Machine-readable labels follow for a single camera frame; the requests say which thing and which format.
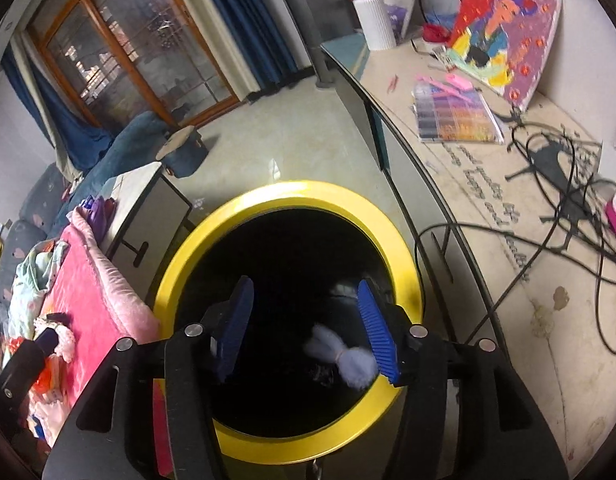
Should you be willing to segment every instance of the window pane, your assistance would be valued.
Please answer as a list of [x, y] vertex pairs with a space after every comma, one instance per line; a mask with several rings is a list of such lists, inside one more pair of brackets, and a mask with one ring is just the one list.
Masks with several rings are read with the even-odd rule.
[[69, 13], [48, 49], [72, 88], [112, 133], [150, 109], [81, 5]]
[[37, 11], [32, 26], [39, 38], [48, 31], [54, 18], [63, 10], [69, 0], [45, 0]]
[[137, 70], [176, 121], [230, 97], [172, 0], [94, 0]]

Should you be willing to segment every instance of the pink tool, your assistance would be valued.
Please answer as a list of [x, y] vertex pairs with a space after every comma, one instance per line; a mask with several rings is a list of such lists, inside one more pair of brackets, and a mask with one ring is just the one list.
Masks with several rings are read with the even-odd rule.
[[448, 84], [451, 84], [456, 89], [463, 90], [464, 92], [472, 90], [473, 88], [472, 83], [466, 78], [461, 77], [460, 75], [448, 74], [445, 77], [445, 80], [448, 81]]
[[458, 90], [455, 90], [451, 86], [444, 85], [443, 83], [440, 83], [436, 79], [432, 79], [431, 77], [422, 76], [422, 75], [418, 76], [417, 79], [419, 81], [423, 81], [425, 83], [428, 83], [428, 84], [434, 86], [435, 88], [443, 90], [447, 94], [450, 94], [453, 97], [457, 97], [457, 99], [461, 99], [462, 101], [466, 101], [467, 103], [472, 103], [471, 99], [468, 99], [465, 95], [460, 94]]

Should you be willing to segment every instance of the small stool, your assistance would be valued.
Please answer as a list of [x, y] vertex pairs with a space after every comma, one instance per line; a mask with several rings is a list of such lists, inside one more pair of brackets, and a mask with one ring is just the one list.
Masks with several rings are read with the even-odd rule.
[[190, 176], [208, 156], [208, 148], [194, 126], [186, 126], [172, 134], [155, 157], [165, 164], [175, 177]]

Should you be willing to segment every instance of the black metal frame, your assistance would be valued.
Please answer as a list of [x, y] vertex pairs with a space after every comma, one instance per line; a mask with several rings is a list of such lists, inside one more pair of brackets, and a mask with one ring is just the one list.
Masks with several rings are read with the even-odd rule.
[[[208, 387], [211, 334], [110, 350], [66, 422], [44, 480], [156, 480], [152, 384], [166, 380], [166, 409], [177, 480], [227, 480]], [[460, 381], [459, 444], [447, 480], [566, 480], [552, 433], [521, 379], [489, 340], [475, 346], [433, 333], [405, 337], [405, 407], [383, 480], [436, 478], [448, 379]]]
[[24, 340], [0, 374], [0, 478], [37, 478], [10, 443], [22, 431], [20, 407], [45, 368], [45, 358], [54, 352], [58, 342], [52, 329], [44, 330], [36, 341]]

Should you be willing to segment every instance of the colorful portrait painting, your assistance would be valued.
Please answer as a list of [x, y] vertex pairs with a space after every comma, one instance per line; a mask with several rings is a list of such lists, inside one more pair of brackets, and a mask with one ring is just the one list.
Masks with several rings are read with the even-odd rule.
[[462, 0], [448, 54], [457, 67], [526, 110], [561, 8], [562, 0]]

